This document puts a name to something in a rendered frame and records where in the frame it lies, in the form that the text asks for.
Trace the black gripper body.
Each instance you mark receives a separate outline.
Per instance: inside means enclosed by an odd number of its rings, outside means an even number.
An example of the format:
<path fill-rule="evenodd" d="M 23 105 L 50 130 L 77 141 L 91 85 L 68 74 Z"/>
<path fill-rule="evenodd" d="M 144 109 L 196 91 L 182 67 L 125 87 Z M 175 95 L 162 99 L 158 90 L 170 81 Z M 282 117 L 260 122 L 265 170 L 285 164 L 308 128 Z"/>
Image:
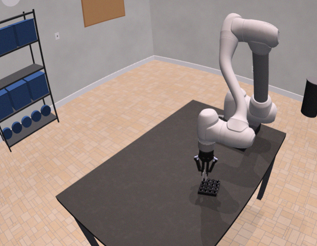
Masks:
<path fill-rule="evenodd" d="M 209 158 L 209 162 L 214 158 L 214 154 L 213 154 L 214 150 L 211 152 L 203 152 L 201 150 L 199 150 L 199 159 L 202 161 L 203 157 L 207 157 Z M 204 162 L 207 162 L 207 158 L 204 158 Z"/>

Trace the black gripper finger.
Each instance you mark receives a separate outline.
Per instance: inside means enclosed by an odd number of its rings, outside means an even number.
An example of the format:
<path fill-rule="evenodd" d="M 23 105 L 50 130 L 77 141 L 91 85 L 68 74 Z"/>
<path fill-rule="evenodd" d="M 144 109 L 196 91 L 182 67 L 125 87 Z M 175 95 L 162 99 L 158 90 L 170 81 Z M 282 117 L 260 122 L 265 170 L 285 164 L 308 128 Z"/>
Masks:
<path fill-rule="evenodd" d="M 212 171 L 212 169 L 213 169 L 215 163 L 217 162 L 217 160 L 218 160 L 217 157 L 216 157 L 216 158 L 215 158 L 215 157 L 213 158 L 212 165 L 211 165 L 211 167 L 210 167 L 210 169 L 209 169 L 209 158 L 207 158 L 205 181 L 207 180 L 208 173 L 209 173 L 209 172 L 211 173 L 211 171 Z"/>
<path fill-rule="evenodd" d="M 195 155 L 194 160 L 196 161 L 198 171 L 199 172 L 201 171 L 201 176 L 202 176 L 202 181 L 203 181 L 203 178 L 204 178 L 204 165 L 205 165 L 204 157 L 202 158 L 202 167 L 200 165 L 200 161 L 199 161 L 198 155 L 197 156 Z"/>

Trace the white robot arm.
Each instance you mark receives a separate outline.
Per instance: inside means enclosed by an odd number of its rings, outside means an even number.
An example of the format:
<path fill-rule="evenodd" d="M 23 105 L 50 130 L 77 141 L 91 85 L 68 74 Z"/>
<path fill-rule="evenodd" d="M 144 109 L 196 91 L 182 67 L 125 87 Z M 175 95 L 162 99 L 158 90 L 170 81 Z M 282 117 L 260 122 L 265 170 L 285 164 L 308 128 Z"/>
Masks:
<path fill-rule="evenodd" d="M 251 97 L 240 88 L 231 66 L 238 42 L 247 42 L 252 51 L 254 94 Z M 224 100 L 224 115 L 218 115 L 213 109 L 204 109 L 199 114 L 199 150 L 211 152 L 216 142 L 248 148 L 255 139 L 248 120 L 274 122 L 277 107 L 268 95 L 269 52 L 278 44 L 279 30 L 270 23 L 243 19 L 235 13 L 225 18 L 220 31 L 219 65 L 229 91 Z"/>

